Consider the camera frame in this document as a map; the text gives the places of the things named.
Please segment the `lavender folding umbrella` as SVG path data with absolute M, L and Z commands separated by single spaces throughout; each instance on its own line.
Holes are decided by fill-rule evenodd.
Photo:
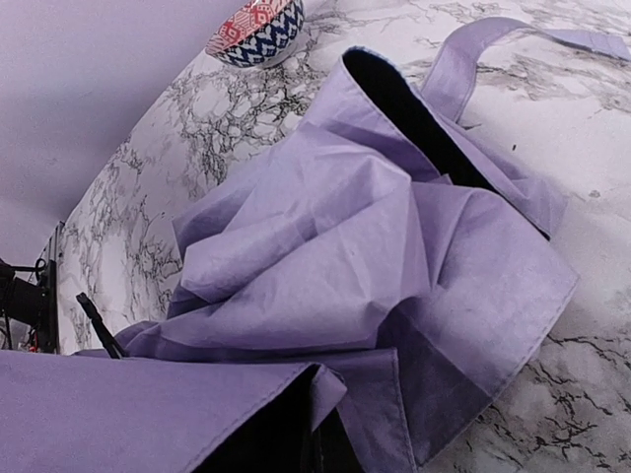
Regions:
M 514 379 L 572 298 L 565 204 L 465 136 L 482 52 L 420 88 L 348 49 L 279 144 L 174 222 L 168 316 L 70 356 L 1 356 L 5 472 L 415 472 Z

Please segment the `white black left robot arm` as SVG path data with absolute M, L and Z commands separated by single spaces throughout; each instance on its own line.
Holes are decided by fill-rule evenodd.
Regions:
M 1 261 L 1 348 L 59 353 L 57 259 L 59 222 L 32 266 Z

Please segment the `red patterned small bowl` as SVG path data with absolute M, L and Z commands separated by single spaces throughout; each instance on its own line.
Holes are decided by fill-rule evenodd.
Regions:
M 249 1 L 216 30 L 205 53 L 240 69 L 276 66 L 298 45 L 305 5 L 296 1 Z

